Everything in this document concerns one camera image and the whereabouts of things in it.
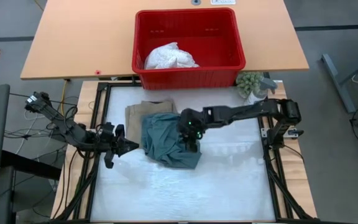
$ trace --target white work surface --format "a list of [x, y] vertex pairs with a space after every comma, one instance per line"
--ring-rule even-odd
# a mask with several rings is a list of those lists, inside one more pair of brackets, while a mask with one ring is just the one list
[[[178, 112], [204, 106], [241, 106], [235, 88], [147, 91], [112, 87], [107, 121], [125, 124], [125, 107], [174, 100]], [[201, 140], [195, 170], [172, 169], [149, 159], [143, 149], [104, 166], [101, 156], [92, 222], [274, 220], [257, 119], [209, 129]]]

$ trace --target white plastic bag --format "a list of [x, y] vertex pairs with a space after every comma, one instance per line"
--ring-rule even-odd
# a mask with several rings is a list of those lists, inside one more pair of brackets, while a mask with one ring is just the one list
[[195, 68], [199, 67], [193, 57], [184, 50], [179, 50], [178, 43], [157, 47], [146, 58], [144, 69], [159, 68]]

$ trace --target beige fabric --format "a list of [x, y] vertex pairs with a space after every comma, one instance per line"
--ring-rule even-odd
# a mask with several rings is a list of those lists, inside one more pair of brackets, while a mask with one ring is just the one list
[[142, 147], [140, 142], [142, 118], [155, 113], [177, 113], [177, 110], [172, 100], [155, 103], [142, 101], [138, 105], [127, 106], [125, 108], [126, 139], [139, 143]]

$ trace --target yellow cable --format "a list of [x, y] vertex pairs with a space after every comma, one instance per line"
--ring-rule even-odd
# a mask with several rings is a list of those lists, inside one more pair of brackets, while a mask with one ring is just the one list
[[44, 9], [42, 9], [41, 5], [38, 3], [37, 0], [34, 0], [34, 2], [38, 5], [38, 7], [41, 9], [41, 11], [44, 11]]
[[63, 85], [62, 100], [60, 100], [60, 105], [61, 105], [60, 111], [62, 112], [62, 114], [65, 114], [65, 110], [63, 109], [63, 103], [65, 102], [66, 84], [67, 84], [67, 80], [65, 80], [65, 84]]

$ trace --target white label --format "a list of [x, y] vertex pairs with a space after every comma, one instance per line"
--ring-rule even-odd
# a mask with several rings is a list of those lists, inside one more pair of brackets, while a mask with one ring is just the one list
[[236, 4], [236, 0], [211, 0], [211, 4]]

